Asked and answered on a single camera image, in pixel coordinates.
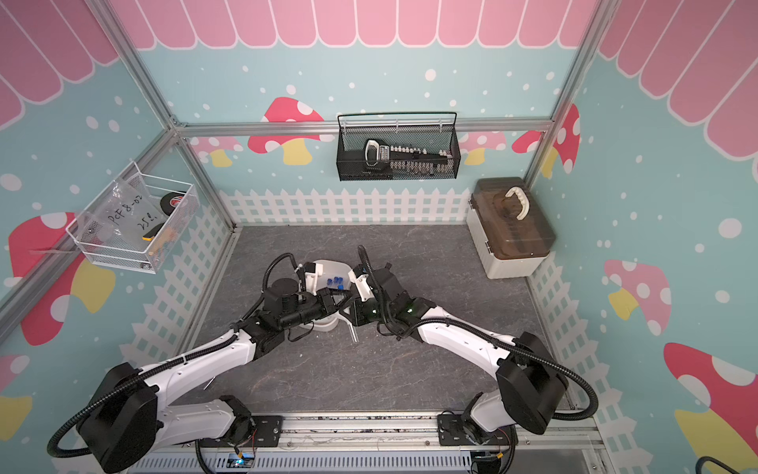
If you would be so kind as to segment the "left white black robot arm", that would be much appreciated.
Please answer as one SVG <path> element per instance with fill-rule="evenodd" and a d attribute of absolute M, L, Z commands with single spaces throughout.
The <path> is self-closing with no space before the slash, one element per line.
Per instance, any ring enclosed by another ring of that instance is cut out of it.
<path fill-rule="evenodd" d="M 206 406 L 174 406 L 201 383 L 261 359 L 292 328 L 314 325 L 339 312 L 351 285 L 324 278 L 318 263 L 298 264 L 285 253 L 264 273 L 258 299 L 221 337 L 156 365 L 122 363 L 104 377 L 89 404 L 59 428 L 47 443 L 53 458 L 92 455 L 106 473 L 132 467 L 166 444 L 203 438 L 244 442 L 255 420 L 233 396 Z"/>

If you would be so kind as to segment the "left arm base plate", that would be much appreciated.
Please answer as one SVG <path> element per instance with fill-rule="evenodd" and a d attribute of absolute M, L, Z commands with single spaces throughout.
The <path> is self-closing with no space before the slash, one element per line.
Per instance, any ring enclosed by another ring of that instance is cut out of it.
<path fill-rule="evenodd" d="M 201 440 L 202 448 L 276 448 L 282 434 L 282 416 L 254 415 L 242 421 L 235 420 L 221 438 Z"/>

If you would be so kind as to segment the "clear plastic label bag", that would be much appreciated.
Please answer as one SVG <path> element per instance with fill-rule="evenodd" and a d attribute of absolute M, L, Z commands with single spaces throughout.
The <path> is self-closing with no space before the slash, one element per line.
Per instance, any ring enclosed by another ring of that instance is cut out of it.
<path fill-rule="evenodd" d="M 148 195 L 123 179 L 113 181 L 106 197 L 92 211 L 92 217 L 138 251 L 147 247 L 142 237 L 164 222 Z"/>

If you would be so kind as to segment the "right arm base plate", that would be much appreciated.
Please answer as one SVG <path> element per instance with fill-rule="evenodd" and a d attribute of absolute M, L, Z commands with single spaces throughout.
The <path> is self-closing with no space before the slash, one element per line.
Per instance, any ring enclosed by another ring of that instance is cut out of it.
<path fill-rule="evenodd" d="M 441 446 L 517 446 L 516 432 L 509 428 L 488 433 L 462 414 L 444 411 L 436 416 L 438 442 Z"/>

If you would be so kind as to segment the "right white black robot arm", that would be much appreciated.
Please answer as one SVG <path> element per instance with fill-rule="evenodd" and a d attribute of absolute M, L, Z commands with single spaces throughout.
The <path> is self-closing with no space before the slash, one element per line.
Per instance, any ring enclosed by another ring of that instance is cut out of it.
<path fill-rule="evenodd" d="M 488 331 L 453 316 L 432 301 L 412 297 L 387 268 L 363 265 L 349 272 L 358 302 L 351 323 L 377 323 L 399 341 L 414 339 L 473 363 L 497 383 L 497 390 L 476 395 L 462 422 L 471 436 L 519 426 L 542 435 L 552 420 L 592 418 L 599 399 L 589 382 L 560 365 L 535 335 L 518 337 Z"/>

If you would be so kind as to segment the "socket wrench set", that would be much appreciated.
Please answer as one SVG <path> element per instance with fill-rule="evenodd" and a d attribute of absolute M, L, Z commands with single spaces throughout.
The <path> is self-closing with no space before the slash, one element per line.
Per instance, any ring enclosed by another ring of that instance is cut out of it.
<path fill-rule="evenodd" d="M 448 150 L 433 153 L 426 148 L 390 145 L 377 139 L 367 140 L 360 162 L 366 172 L 389 178 L 430 176 L 450 178 L 457 174 L 458 161 Z"/>

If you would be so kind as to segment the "brown lidded storage box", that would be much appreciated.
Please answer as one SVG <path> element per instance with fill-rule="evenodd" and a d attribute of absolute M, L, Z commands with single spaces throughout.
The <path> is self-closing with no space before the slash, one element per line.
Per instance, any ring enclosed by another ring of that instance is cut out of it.
<path fill-rule="evenodd" d="M 531 276 L 556 240 L 548 219 L 520 178 L 477 181 L 466 223 L 491 280 Z"/>

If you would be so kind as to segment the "black tape roll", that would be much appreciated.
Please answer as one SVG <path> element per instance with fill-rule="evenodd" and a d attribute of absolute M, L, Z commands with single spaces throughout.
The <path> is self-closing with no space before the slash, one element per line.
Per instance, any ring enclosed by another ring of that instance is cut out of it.
<path fill-rule="evenodd" d="M 159 201 L 160 209 L 166 216 L 171 216 L 185 197 L 184 193 L 170 192 L 163 195 Z"/>

